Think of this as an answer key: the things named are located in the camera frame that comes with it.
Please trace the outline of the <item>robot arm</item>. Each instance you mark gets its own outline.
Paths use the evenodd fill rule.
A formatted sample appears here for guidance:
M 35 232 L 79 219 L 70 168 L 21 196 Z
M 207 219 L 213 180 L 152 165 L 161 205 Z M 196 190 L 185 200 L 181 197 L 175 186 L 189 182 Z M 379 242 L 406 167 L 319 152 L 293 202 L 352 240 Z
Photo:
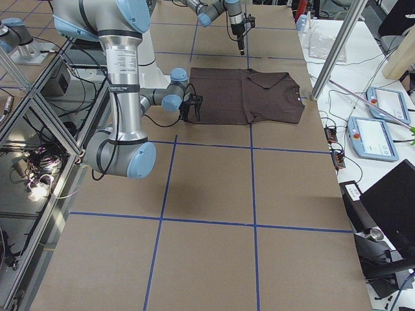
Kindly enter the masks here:
M 141 127 L 142 116 L 161 106 L 184 120 L 190 107 L 200 110 L 203 97 L 189 90 L 183 68 L 171 71 L 163 89 L 140 87 L 139 45 L 150 27 L 146 1 L 55 1 L 53 8 L 61 35 L 97 41 L 106 57 L 112 124 L 89 140 L 86 162 L 103 175 L 145 178 L 156 162 L 156 147 Z
M 230 23 L 232 34 L 236 37 L 233 41 L 238 44 L 241 55 L 244 55 L 244 32 L 246 30 L 242 6 L 240 1 L 214 1 L 210 5 L 201 1 L 180 1 L 189 7 L 198 17 L 202 26 L 207 27 L 221 14 L 226 13 Z

